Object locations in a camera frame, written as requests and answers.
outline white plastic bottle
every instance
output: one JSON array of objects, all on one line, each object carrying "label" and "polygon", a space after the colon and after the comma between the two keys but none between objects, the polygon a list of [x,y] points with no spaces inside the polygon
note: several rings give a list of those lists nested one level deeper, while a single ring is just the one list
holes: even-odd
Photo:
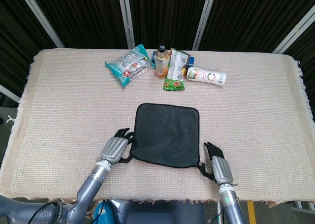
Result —
[{"label": "white plastic bottle", "polygon": [[190,67],[187,70],[188,80],[201,81],[205,83],[211,83],[215,85],[222,86],[226,80],[226,74],[222,72],[214,72],[209,70],[203,70],[196,67]]},{"label": "white plastic bottle", "polygon": [[169,54],[164,44],[158,47],[155,55],[156,70],[155,73],[158,78],[165,78],[168,72]]}]

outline black curtain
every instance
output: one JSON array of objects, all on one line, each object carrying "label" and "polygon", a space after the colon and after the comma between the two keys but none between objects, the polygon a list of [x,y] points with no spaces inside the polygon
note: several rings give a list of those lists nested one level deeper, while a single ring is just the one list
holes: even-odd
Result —
[{"label": "black curtain", "polygon": [[36,0],[67,48],[127,48],[119,0]]},{"label": "black curtain", "polygon": [[0,0],[0,84],[22,95],[33,57],[55,48],[24,0]]},{"label": "black curtain", "polygon": [[310,106],[314,114],[315,109],[315,23],[312,23],[306,31],[284,52],[297,61],[303,72],[303,80],[306,93],[310,100]]},{"label": "black curtain", "polygon": [[136,45],[192,49],[205,0],[129,0]]},{"label": "black curtain", "polygon": [[315,0],[214,0],[199,50],[272,52]]}]

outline beige woven tablecloth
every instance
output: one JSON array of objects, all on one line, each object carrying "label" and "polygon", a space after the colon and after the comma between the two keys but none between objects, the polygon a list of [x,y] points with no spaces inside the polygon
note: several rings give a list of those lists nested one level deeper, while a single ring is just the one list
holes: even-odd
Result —
[{"label": "beige woven tablecloth", "polygon": [[[314,123],[293,58],[188,51],[195,66],[225,72],[226,84],[185,80],[184,91],[167,92],[152,70],[123,89],[104,61],[126,51],[52,49],[34,58],[0,171],[1,195],[75,198],[107,140],[117,129],[133,130],[138,105],[150,102],[199,111],[201,160],[209,169],[202,142],[222,148],[241,200],[315,200]],[[97,197],[218,200],[218,187],[197,168],[132,160],[112,167]]]}]

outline snack bag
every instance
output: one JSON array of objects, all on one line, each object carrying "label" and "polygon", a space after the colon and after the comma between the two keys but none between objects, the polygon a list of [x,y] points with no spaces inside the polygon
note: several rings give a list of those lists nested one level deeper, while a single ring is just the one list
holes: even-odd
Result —
[{"label": "snack bag", "polygon": [[156,65],[151,62],[142,44],[131,49],[112,63],[105,62],[105,66],[112,71],[122,87],[126,87],[135,76],[143,74],[150,68],[156,67]]},{"label": "snack bag", "polygon": [[163,89],[168,91],[184,90],[182,68],[186,65],[189,54],[171,48],[171,58],[168,63],[168,74]]}]

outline robotic arm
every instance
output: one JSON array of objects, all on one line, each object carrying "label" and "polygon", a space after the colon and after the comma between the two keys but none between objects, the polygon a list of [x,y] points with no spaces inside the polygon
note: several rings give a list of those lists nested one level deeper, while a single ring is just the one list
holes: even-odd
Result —
[{"label": "robotic arm", "polygon": [[208,154],[212,163],[212,174],[205,172],[205,164],[202,164],[201,172],[214,180],[220,187],[219,196],[229,224],[245,224],[239,198],[232,187],[233,176],[227,160],[224,159],[223,152],[210,142],[204,143],[208,149]]},{"label": "robotic arm", "polygon": [[111,166],[119,162],[127,145],[134,141],[133,132],[126,134],[128,130],[120,129],[106,143],[98,162],[77,192],[78,199],[74,205],[52,202],[44,207],[43,204],[21,203],[0,196],[0,217],[7,217],[9,224],[82,223]]}]

